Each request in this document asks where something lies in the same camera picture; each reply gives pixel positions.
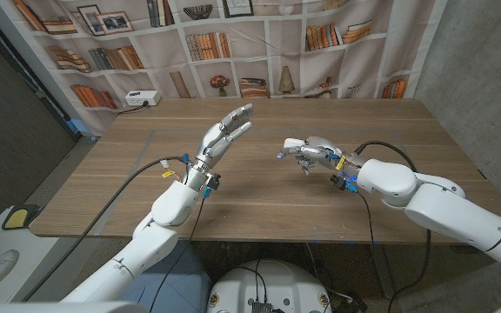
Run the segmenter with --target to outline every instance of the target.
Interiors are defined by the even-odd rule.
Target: bowl
[[[211,4],[203,4],[203,5],[183,8],[183,11],[193,20],[199,20],[208,18],[213,8],[214,6]]]

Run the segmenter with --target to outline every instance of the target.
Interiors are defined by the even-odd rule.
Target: blue connector
[[[205,199],[205,198],[209,197],[210,193],[212,193],[212,189],[209,187],[206,187],[206,189],[204,190],[204,192],[202,194],[202,198]]]
[[[347,181],[347,184],[345,185],[345,188],[350,191],[350,192],[353,192],[353,193],[356,193],[358,192],[358,188],[355,187],[354,184],[351,183],[351,181],[347,178],[345,178],[345,180]]]

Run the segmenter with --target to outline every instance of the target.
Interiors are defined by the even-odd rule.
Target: flower
[[[230,82],[231,82],[230,79],[223,75],[215,75],[210,80],[210,86],[212,86],[212,88],[223,88],[229,85]]]

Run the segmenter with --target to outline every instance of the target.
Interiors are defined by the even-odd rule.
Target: gray wall
[[[448,1],[414,97],[501,192],[501,1]]]
[[[69,113],[71,119],[76,119],[82,121],[77,111],[70,104],[69,100],[65,94],[61,91],[61,88],[57,86],[57,83],[48,72],[48,70],[42,65],[42,62],[38,59],[34,51],[26,43],[24,38],[20,35],[18,30],[15,28],[11,20],[7,17],[5,12],[0,6],[0,29],[3,31],[5,36],[11,41],[15,49],[23,57],[24,61],[32,68],[36,73],[40,81],[45,85],[48,91],[53,95],[54,98],[61,104],[63,109]]]

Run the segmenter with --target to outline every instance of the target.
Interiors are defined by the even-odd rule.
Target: wooden table
[[[253,102],[253,128],[239,138],[212,172],[218,191],[204,203],[194,240],[368,243],[369,221],[359,195],[331,185],[332,171],[305,176],[293,157],[277,160],[286,137],[325,137],[353,151],[369,140],[393,143],[420,172],[462,186],[474,203],[501,216],[501,196],[478,172],[428,110],[412,100],[187,99],[119,117],[57,192],[31,231],[38,236],[79,236],[134,170],[160,157],[194,158],[204,132],[240,105]],[[369,146],[365,158],[404,163],[394,151]],[[181,163],[171,168],[184,173]],[[157,165],[137,177],[110,207],[93,236],[130,237],[154,200],[171,184]],[[425,231],[376,194],[371,206],[374,239],[380,243],[424,243]],[[176,227],[188,237],[198,206]],[[434,243],[455,243],[435,234]]]

